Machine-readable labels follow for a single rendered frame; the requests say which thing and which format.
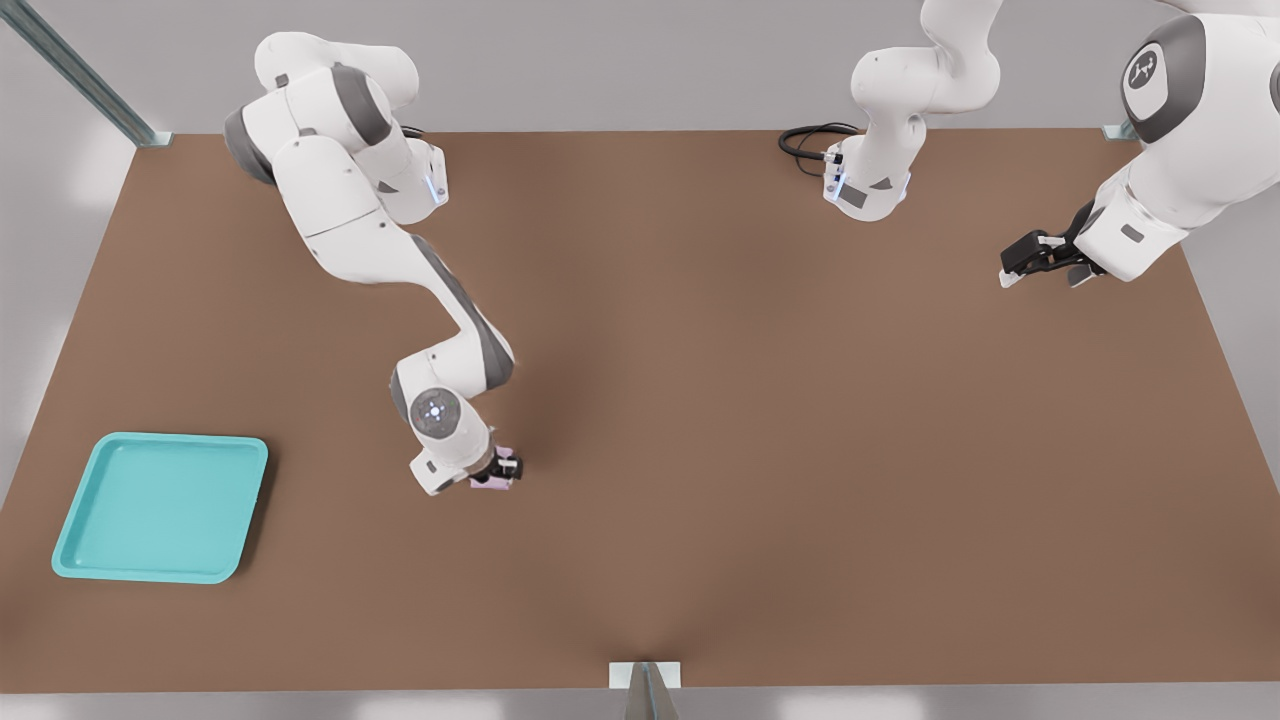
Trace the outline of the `pale lilac phone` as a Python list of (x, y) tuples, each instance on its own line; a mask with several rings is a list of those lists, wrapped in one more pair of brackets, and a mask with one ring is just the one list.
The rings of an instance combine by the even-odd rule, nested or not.
[(471, 487), (480, 489), (508, 489), (524, 473), (522, 460), (512, 448), (497, 446), (490, 462), (479, 474), (470, 477)]

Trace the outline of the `pale blue-green tray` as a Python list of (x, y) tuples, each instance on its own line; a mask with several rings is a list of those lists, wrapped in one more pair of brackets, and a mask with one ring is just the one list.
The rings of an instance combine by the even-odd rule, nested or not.
[(113, 432), (52, 551), (64, 578), (219, 584), (241, 565), (269, 460), (259, 438)]

